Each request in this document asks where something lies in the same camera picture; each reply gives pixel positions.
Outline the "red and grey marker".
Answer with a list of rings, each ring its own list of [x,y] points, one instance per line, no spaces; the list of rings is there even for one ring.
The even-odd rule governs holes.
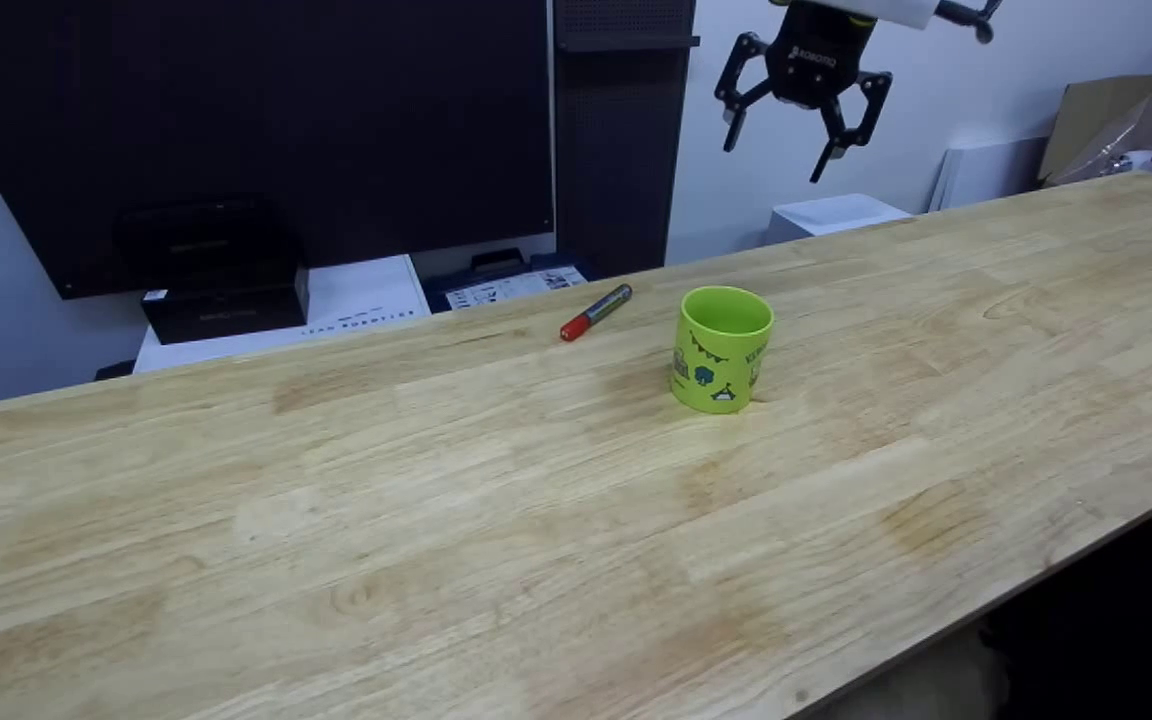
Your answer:
[[[561,324],[561,342],[571,345],[580,342],[586,329],[597,329],[599,321],[607,321],[616,310],[625,310],[632,302],[632,286],[616,286],[607,297],[599,297],[597,304],[586,304],[584,314],[576,314],[569,324]]]

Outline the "green plastic mug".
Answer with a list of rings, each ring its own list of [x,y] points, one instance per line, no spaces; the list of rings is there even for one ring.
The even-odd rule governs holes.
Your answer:
[[[673,398],[703,418],[744,412],[776,314],[763,297],[730,286],[703,286],[681,302],[673,345]]]

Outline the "white leaning panel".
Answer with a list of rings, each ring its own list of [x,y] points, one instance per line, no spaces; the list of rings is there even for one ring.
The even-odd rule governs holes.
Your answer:
[[[955,139],[931,177],[926,212],[966,209],[1028,191],[1043,160],[1043,137]]]

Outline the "brown cardboard box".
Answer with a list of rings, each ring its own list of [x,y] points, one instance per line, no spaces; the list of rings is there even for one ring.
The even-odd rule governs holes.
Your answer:
[[[1069,84],[1043,160],[1043,186],[1152,171],[1152,77]]]

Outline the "white paper booklet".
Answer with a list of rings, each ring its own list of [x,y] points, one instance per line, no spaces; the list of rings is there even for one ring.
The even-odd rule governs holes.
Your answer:
[[[586,275],[576,265],[561,265],[561,267],[532,267],[532,273],[500,275],[500,279],[476,279],[476,286],[445,292],[445,302],[452,314],[461,314],[461,310],[486,310],[486,304],[546,297],[546,292],[562,292],[576,286],[586,286]]]

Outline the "large black board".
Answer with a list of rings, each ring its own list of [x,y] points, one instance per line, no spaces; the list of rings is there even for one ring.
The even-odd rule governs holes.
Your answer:
[[[542,0],[0,0],[0,197],[63,297],[230,197],[310,265],[542,234]]]

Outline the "white box with print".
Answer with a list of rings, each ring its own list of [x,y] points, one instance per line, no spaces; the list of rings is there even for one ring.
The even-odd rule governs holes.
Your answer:
[[[356,265],[327,265],[309,273],[309,321],[294,329],[212,336],[162,345],[144,332],[130,371],[186,367],[228,358],[253,358],[273,347],[291,347],[309,342],[356,336],[388,324],[406,324],[429,315],[429,297],[418,290],[414,265],[406,255],[381,255]]]

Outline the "black printer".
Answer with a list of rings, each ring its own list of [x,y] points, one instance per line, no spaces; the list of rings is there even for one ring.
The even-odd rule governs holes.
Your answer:
[[[116,241],[161,345],[309,321],[301,248],[259,197],[126,209]]]

